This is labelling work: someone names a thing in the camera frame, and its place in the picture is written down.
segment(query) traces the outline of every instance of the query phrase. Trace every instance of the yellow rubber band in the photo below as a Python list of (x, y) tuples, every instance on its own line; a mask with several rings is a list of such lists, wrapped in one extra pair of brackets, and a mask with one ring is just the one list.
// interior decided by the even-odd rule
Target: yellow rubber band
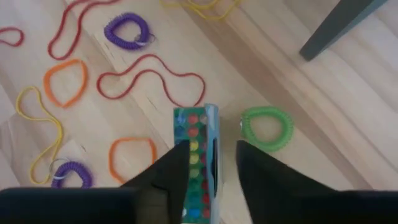
[[(34, 90), (34, 91), (36, 92), (37, 101), (39, 102), (41, 109), (44, 111), (44, 113), (45, 113), (49, 118), (33, 118), (33, 117), (31, 117), (31, 116), (27, 116), (27, 115), (24, 114), (24, 112), (21, 110), (21, 100), (22, 100), (22, 97), (23, 97), (23, 96), (25, 95), (25, 93), (26, 93), (27, 91), (29, 91), (29, 90)], [(23, 117), (23, 118), (25, 118), (25, 119), (28, 119), (28, 120), (30, 120), (30, 121), (50, 121), (50, 122), (54, 123), (54, 124), (57, 126), (57, 129), (58, 129), (58, 137), (56, 138), (56, 140), (53, 142), (53, 144), (51, 144), (49, 147), (47, 147), (46, 149), (44, 149), (44, 151), (41, 152), (40, 155), (38, 155), (38, 156), (36, 157), (36, 159), (33, 161), (32, 165), (30, 165), (30, 170), (29, 170), (29, 178), (30, 178), (30, 181), (31, 181), (32, 183), (34, 183), (34, 184), (45, 184), (45, 183), (48, 182), (49, 179), (50, 179), (50, 176), (51, 176), (50, 173), (46, 176), (46, 178), (45, 178), (43, 181), (39, 182), (39, 181), (37, 181), (36, 178), (34, 177), (34, 169), (35, 169), (35, 167), (36, 167), (38, 161), (43, 157), (43, 155), (44, 155), (46, 152), (48, 152), (49, 150), (51, 150), (51, 148), (54, 148), (54, 152), (53, 152), (52, 157), (51, 157), (51, 162), (53, 162), (53, 161), (55, 160), (55, 156), (57, 155), (58, 151), (60, 150), (60, 145), (61, 145), (61, 142), (62, 142), (62, 139), (63, 139), (63, 129), (62, 129), (61, 122), (60, 122), (59, 120), (57, 120), (50, 112), (48, 112), (48, 111), (45, 109), (45, 107), (44, 107), (44, 105), (43, 105), (43, 102), (42, 102), (42, 97), (41, 97), (41, 95), (40, 95), (40, 91), (39, 91), (39, 89), (38, 89), (37, 87), (35, 87), (35, 86), (28, 86), (28, 87), (26, 87), (25, 89), (23, 89), (23, 90), (19, 93), (19, 95), (18, 95), (18, 97), (17, 97), (17, 101), (16, 101), (16, 107), (17, 107), (17, 108), (16, 108), (17, 113), (18, 113), (21, 117)]]
[(224, 19), (228, 14), (233, 10), (234, 7), (236, 7), (241, 0), (234, 0), (234, 2), (225, 10), (224, 14), (220, 16), (206, 16), (204, 15), (201, 10), (204, 9), (210, 9), (214, 7), (220, 0), (213, 0), (212, 2), (205, 4), (205, 5), (199, 5), (194, 3), (192, 0), (188, 0), (188, 3), (185, 2), (165, 2), (164, 0), (159, 0), (161, 5), (164, 7), (187, 7), (190, 8), (192, 11), (197, 13), (200, 17), (208, 20), (221, 20)]

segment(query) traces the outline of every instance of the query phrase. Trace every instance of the purple spiral bracelet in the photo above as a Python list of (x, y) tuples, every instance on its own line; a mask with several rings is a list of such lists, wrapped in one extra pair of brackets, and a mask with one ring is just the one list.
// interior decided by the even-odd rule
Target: purple spiral bracelet
[(71, 170), (75, 171), (82, 179), (83, 184), (81, 185), (81, 187), (83, 189), (88, 189), (93, 185), (93, 179), (91, 178), (91, 174), (88, 172), (86, 167), (84, 167), (83, 164), (80, 164), (78, 162), (70, 161), (62, 164), (57, 169), (57, 171), (54, 174), (54, 179), (51, 183), (51, 187), (56, 189), (62, 188), (63, 179)]
[[(138, 36), (136, 41), (125, 41), (122, 38), (118, 37), (114, 34), (114, 31), (125, 22), (133, 21), (135, 22), (140, 30), (141, 34)], [(137, 50), (145, 46), (150, 39), (149, 26), (147, 22), (138, 16), (137, 14), (127, 12), (121, 14), (120, 16), (114, 18), (109, 24), (104, 28), (105, 37), (112, 43), (117, 46), (128, 49), (128, 50)]]

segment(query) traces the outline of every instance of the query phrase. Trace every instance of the green spiral bracelet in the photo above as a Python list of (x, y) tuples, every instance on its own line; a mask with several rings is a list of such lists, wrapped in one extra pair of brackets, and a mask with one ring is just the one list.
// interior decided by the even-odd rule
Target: green spiral bracelet
[[(282, 125), (282, 132), (273, 141), (260, 141), (258, 140), (256, 134), (251, 128), (251, 120), (258, 116), (271, 116), (278, 119)], [(249, 108), (242, 114), (241, 120), (241, 132), (242, 137), (250, 144), (258, 147), (264, 152), (275, 152), (283, 148), (293, 136), (294, 124), (292, 118), (281, 111), (280, 109), (273, 106), (260, 106)]]

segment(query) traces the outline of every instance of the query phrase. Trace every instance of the yellow dot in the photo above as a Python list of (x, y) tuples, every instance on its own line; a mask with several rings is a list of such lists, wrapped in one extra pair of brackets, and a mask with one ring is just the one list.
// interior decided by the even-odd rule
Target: yellow dot
[(191, 178), (196, 178), (198, 175), (199, 175), (198, 169), (192, 169), (189, 171), (189, 177), (191, 177)]
[(199, 142), (196, 140), (192, 140), (190, 143), (191, 151), (196, 151), (199, 148)]
[(199, 156), (196, 153), (192, 153), (191, 156), (189, 157), (189, 163), (194, 165), (199, 161)]

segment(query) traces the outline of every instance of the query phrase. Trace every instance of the chair leg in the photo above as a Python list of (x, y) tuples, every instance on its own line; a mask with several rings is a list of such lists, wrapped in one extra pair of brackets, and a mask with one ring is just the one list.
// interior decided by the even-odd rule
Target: chair leg
[(301, 48), (300, 54), (306, 60), (312, 60), (386, 1), (340, 0)]

